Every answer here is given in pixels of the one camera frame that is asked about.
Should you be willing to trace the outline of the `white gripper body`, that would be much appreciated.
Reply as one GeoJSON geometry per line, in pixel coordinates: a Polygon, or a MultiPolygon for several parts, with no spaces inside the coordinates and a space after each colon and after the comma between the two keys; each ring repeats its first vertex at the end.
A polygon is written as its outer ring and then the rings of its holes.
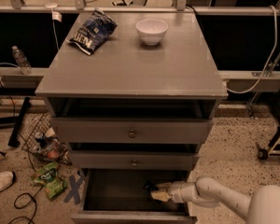
{"type": "Polygon", "coordinates": [[[193,202],[198,198],[196,186],[193,182],[174,182],[167,189],[167,193],[174,203],[193,202]]]}

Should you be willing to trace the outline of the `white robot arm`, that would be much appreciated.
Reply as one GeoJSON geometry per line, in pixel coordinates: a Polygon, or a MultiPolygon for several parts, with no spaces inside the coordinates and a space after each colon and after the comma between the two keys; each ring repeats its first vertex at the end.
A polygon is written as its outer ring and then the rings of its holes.
{"type": "Polygon", "coordinates": [[[245,224],[280,224],[280,187],[268,185],[252,196],[244,195],[209,176],[200,176],[194,182],[176,181],[159,184],[151,191],[154,200],[174,203],[194,203],[213,208],[223,203],[245,224]]]}

